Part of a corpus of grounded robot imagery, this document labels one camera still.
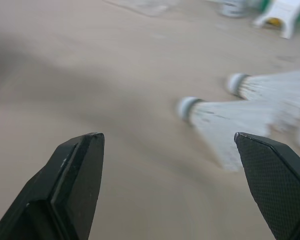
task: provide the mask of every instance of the yellow object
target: yellow object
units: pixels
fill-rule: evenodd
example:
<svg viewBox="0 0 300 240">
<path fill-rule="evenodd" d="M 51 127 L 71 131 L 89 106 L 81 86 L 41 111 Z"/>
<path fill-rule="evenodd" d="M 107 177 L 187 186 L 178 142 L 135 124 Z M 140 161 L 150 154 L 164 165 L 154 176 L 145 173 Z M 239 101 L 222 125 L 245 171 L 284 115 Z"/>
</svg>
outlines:
<svg viewBox="0 0 300 240">
<path fill-rule="evenodd" d="M 281 21 L 278 18 L 270 18 L 268 20 L 268 24 L 272 24 L 272 25 L 274 25 L 276 27 L 280 27 L 281 26 Z"/>
</svg>

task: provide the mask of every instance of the floor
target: floor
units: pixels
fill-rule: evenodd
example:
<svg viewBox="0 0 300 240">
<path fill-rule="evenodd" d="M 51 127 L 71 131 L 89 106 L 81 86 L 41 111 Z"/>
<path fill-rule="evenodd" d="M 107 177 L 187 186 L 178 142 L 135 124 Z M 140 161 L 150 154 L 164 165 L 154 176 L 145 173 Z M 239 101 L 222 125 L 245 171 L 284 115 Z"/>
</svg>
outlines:
<svg viewBox="0 0 300 240">
<path fill-rule="evenodd" d="M 217 6 L 187 0 L 145 17 L 95 0 L 0 0 L 0 218 L 59 144 L 102 132 L 89 239 L 274 239 L 243 171 L 220 169 L 175 104 L 236 99 L 224 90 L 234 72 L 300 68 L 300 25 L 285 40 L 252 28 L 256 13 Z"/>
</svg>

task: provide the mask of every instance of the textured rubber pad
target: textured rubber pad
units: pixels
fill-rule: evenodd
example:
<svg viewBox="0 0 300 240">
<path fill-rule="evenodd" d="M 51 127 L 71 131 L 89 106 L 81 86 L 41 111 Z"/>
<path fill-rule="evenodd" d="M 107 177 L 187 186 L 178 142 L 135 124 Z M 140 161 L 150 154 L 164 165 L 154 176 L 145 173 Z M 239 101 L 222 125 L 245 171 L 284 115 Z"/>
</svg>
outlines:
<svg viewBox="0 0 300 240">
<path fill-rule="evenodd" d="M 300 157 L 287 145 L 237 133 L 251 194 L 277 240 L 300 239 Z"/>
</svg>

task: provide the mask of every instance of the beige floor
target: beige floor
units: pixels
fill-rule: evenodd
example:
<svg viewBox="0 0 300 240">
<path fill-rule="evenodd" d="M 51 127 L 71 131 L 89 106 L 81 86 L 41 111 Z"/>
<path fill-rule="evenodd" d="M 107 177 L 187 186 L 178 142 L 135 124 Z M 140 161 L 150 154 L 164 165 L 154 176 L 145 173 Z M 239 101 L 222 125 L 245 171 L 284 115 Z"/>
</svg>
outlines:
<svg viewBox="0 0 300 240">
<path fill-rule="evenodd" d="M 159 18 L 100 0 L 0 0 L 0 43 L 26 53 L 0 89 L 0 218 L 57 145 L 99 131 L 91 240 L 274 239 L 244 173 L 224 173 L 174 112 L 183 96 L 235 99 L 230 73 L 300 68 L 300 26 L 284 40 L 250 22 L 203 0 Z"/>
</svg>

